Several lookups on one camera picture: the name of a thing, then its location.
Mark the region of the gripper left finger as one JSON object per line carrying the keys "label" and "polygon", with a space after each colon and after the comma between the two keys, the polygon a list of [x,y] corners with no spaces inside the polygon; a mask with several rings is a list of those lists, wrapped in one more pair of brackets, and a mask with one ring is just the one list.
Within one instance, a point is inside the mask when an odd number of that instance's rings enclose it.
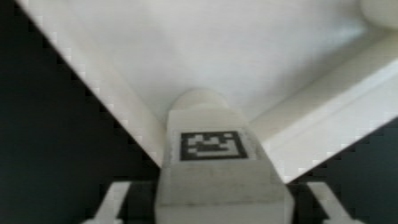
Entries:
{"label": "gripper left finger", "polygon": [[155,182],[110,184],[94,216],[80,224],[155,224]]}

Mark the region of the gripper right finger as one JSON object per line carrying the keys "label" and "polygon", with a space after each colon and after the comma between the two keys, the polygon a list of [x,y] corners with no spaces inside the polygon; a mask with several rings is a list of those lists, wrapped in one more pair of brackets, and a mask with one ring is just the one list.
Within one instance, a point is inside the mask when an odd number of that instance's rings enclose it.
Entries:
{"label": "gripper right finger", "polygon": [[291,182],[293,224],[366,224],[350,214],[325,182]]}

